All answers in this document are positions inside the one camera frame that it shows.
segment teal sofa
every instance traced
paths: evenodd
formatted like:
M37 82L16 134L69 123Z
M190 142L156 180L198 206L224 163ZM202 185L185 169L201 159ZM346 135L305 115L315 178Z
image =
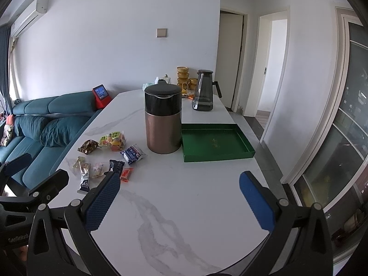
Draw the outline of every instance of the teal sofa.
M0 147L0 162L29 153L32 163L14 175L8 186L26 195L58 168L65 155L101 110L91 91L22 102L13 108L15 137Z

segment candy wrapper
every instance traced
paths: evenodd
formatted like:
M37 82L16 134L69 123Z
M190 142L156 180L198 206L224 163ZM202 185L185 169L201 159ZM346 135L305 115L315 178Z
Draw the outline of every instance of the candy wrapper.
M100 142L98 143L98 146L103 147L103 146L108 146L109 145L109 142L107 140L107 136L108 135L106 135L104 137L101 137Z
M131 165L146 156L146 154L138 147L137 144L128 147L126 150L120 153L123 155L124 159L126 159L128 165Z
M104 175L104 163L98 163L93 165L92 178Z
M78 157L76 163L73 165L73 168L80 168L81 167L81 163L84 163L84 161L86 160L85 157Z
M111 151L120 152L123 150L127 141L124 132L113 132L107 135L107 142L109 143Z
M89 192L89 164L80 162L80 188L77 193L87 194Z
M87 140L83 143L81 147L78 148L79 152L85 153L86 155L90 154L98 147L98 142L94 140Z
M124 168L123 172L120 175L120 180L124 182L128 182L130 175L132 174L134 168Z
M119 175L121 175L121 173L123 171L124 164L125 164L125 162L123 162L123 161L110 160L110 169L109 169L109 171L113 171L113 172L118 173Z

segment orange pillow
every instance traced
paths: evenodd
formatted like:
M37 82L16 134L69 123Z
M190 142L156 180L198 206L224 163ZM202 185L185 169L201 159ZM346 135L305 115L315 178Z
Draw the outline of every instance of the orange pillow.
M6 124L8 125L14 125L14 115L10 114L7 118L6 118Z

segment screw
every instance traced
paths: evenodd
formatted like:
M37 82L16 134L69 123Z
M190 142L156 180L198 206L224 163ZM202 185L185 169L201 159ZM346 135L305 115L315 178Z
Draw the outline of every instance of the screw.
M74 199L71 201L70 205L71 206L78 206L80 205L81 201L79 199Z
M40 204L39 206L38 206L38 209L39 210L44 210L46 208L46 204Z
M314 208L316 209L316 210L321 210L322 209L322 205L321 204L319 204L319 203L315 203L315 204L313 204L313 206L314 206Z
M285 199L285 198L282 198L282 199L279 200L279 204L281 206L288 206L289 205L289 201L287 199Z

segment black lid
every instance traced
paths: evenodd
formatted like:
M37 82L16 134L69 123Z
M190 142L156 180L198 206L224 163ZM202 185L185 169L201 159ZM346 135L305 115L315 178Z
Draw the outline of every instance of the black lid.
M146 87L144 92L154 96L169 96L181 93L181 88L174 84L168 84L165 80L159 80L157 84Z
M213 71L207 71L206 69L200 69L198 73L213 73Z
M159 80L144 90L145 110L154 116L170 116L181 111L181 88Z

